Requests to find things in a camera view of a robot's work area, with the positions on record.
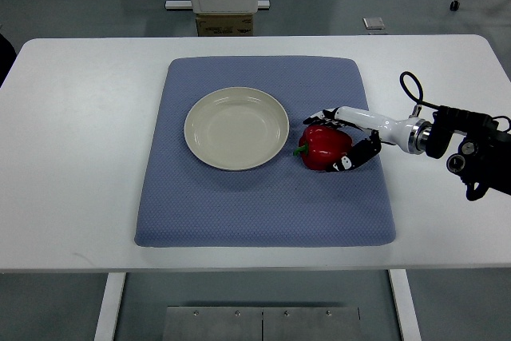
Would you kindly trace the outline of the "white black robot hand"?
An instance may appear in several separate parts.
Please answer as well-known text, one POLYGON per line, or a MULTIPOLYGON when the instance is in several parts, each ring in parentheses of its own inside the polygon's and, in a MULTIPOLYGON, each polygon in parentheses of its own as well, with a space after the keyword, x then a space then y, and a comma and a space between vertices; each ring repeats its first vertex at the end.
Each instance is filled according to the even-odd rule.
POLYGON ((367 135, 366 139, 357 143, 346 155, 328 164, 328 172, 344 172, 364 165, 379 154, 383 144, 396 145, 405 153, 421 154, 424 152, 424 145, 420 143, 421 136, 430 129, 430 123, 420 117, 412 116, 396 121, 348 106, 323 109, 306 118, 303 123, 335 129, 349 126, 367 135))

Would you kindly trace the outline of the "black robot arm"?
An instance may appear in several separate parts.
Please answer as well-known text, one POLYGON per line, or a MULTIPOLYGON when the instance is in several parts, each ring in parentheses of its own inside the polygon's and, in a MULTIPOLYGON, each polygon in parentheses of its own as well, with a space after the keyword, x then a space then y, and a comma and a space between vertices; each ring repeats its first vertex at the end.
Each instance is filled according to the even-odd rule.
POLYGON ((417 117, 423 106, 434 111, 433 122, 417 122, 408 135, 408 147, 439 159, 446 153, 453 135, 462 135, 458 150, 447 158, 446 167, 466 186, 467 200, 479 200, 490 189, 509 195, 510 128, 500 130, 499 122, 509 122, 510 118, 425 101, 420 81, 409 71, 401 73, 399 82, 415 103, 412 117, 417 117))

